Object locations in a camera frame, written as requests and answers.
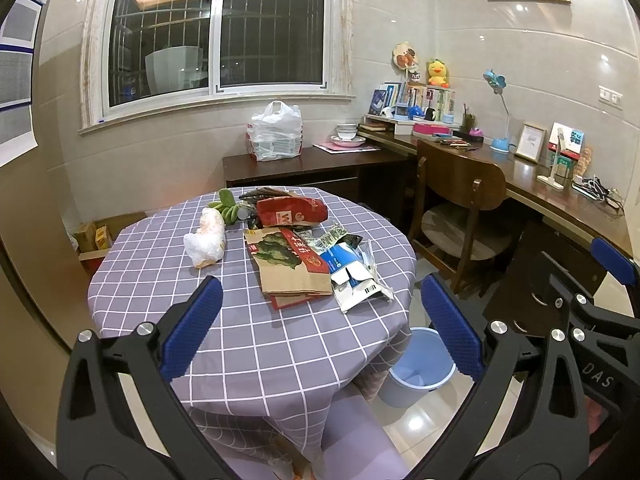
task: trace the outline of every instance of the purple checkered tablecloth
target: purple checkered tablecloth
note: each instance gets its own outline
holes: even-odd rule
[[[233,189],[236,198],[253,188]],[[191,363],[172,387],[212,442],[267,460],[283,479],[290,463],[274,445],[284,434],[322,471],[320,443],[334,393],[354,382],[377,394],[408,343],[408,308],[415,253],[406,237],[380,215],[315,188],[287,190],[322,199],[329,219],[371,240],[382,281],[395,299],[373,298],[343,314],[333,297],[280,311],[262,295],[258,269],[243,238],[244,222],[226,229],[223,260],[195,269],[183,237],[199,226],[217,194],[178,204],[121,232],[89,287],[89,306],[102,336],[158,322],[209,275],[222,282],[222,310]]]

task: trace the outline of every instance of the stack of bowls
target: stack of bowls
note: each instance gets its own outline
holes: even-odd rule
[[[342,140],[351,140],[356,136],[358,131],[357,124],[338,124],[336,126],[336,130],[338,132],[338,137]]]

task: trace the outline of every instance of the window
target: window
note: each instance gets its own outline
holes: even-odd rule
[[[188,98],[326,88],[326,0],[110,0],[102,116]]]

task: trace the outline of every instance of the tiled wall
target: tiled wall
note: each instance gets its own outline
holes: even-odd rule
[[[523,121],[583,130],[594,147],[588,174],[627,194],[638,145],[640,70],[638,24],[626,0],[570,6],[438,0],[437,28],[438,54],[449,66],[460,113],[468,103],[487,136],[504,136],[504,109],[482,79],[492,68],[507,79],[516,139]],[[623,111],[598,102],[600,85],[624,94]]]
[[[80,42],[86,0],[51,0],[44,27],[34,129],[67,225],[170,206],[224,185],[222,157],[244,153],[244,131],[267,102],[172,112],[80,136]],[[398,80],[391,51],[411,41],[433,50],[428,0],[356,0],[350,101],[300,101],[305,145],[357,120],[372,90]]]

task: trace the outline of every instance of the blue trash can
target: blue trash can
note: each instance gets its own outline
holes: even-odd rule
[[[440,334],[433,328],[415,327],[400,360],[391,368],[378,396],[394,408],[408,408],[426,393],[446,383],[456,365]]]

